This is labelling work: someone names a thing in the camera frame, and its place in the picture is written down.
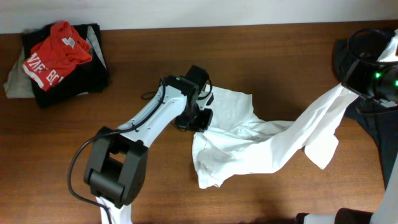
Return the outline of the white t-shirt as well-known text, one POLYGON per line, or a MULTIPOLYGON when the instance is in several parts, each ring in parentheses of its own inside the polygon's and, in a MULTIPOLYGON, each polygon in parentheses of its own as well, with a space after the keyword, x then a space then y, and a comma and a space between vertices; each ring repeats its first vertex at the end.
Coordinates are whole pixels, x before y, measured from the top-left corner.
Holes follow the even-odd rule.
POLYGON ((271 174, 299 150, 319 168, 338 145, 335 130, 358 95, 341 82, 315 100, 295 121, 263 121, 252 96, 213 87, 209 128, 193 137, 193 165, 202 189, 219 187, 234 175, 271 174))

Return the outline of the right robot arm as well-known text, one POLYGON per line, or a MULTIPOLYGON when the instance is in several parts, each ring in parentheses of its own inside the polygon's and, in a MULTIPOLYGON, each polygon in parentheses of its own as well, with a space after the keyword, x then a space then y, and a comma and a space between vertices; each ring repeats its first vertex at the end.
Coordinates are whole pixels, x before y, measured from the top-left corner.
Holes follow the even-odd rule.
MULTIPOLYGON (((397 67, 392 65, 351 66, 345 80, 348 86, 371 96, 397 99, 397 67)), ((377 104, 356 100, 345 116, 356 120, 373 138, 380 155, 384 185, 382 201, 376 212, 341 208, 334 215, 299 213, 295 223, 397 223, 397 110, 379 108, 377 104)))

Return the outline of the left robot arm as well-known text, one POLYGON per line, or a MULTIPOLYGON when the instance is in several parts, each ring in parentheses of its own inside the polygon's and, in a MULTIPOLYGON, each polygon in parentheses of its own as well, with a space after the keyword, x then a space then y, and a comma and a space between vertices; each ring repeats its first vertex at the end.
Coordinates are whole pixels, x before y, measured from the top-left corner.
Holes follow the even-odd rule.
POLYGON ((180 131, 204 132, 213 112, 208 75, 171 75, 135 117, 117 129, 102 127, 88 140, 92 150, 83 180, 95 196, 102 223, 130 223, 131 204, 146 177, 149 148, 168 124, 180 131))

